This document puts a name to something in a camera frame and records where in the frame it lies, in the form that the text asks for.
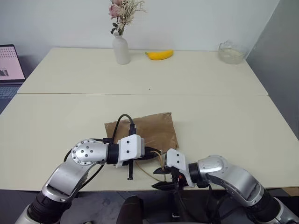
laptop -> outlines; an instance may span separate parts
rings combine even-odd
[[[13,44],[0,45],[0,113],[25,81]]]

clear glass container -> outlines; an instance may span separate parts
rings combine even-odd
[[[232,41],[226,41],[219,45],[219,58],[228,64],[239,64],[247,55],[248,50],[241,46],[234,44]]]

white wall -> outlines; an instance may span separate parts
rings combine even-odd
[[[279,0],[146,0],[124,37],[133,49],[248,48]],[[15,44],[35,67],[54,46],[111,48],[109,0],[0,0],[0,44]]]

paper bag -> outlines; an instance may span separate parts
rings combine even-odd
[[[144,138],[145,146],[149,146],[163,153],[170,148],[178,148],[178,141],[173,127],[171,113],[153,114],[133,119],[137,134]],[[121,120],[116,131],[114,142],[128,136],[130,121]],[[108,138],[112,138],[115,122],[106,123],[105,129]]]

banana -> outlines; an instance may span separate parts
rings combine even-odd
[[[162,52],[145,52],[151,60],[163,60],[173,55],[173,50],[166,50]]]

